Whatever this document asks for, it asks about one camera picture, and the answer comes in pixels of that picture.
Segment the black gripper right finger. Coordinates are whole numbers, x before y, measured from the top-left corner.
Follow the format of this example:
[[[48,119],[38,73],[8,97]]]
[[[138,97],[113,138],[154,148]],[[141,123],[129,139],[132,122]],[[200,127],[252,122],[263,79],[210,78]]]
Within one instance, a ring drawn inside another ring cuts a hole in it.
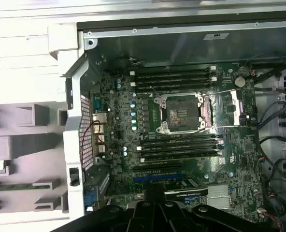
[[[169,232],[276,232],[263,223],[253,223],[225,211],[200,204],[187,211],[167,200],[161,184],[155,184],[155,203],[166,221]]]

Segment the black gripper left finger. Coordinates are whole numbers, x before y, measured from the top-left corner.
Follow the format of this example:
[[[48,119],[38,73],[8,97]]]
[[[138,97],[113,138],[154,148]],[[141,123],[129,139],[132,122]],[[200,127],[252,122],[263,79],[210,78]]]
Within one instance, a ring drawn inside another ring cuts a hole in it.
[[[145,184],[143,200],[127,210],[107,205],[57,229],[55,232],[151,232],[155,217],[156,185]]]

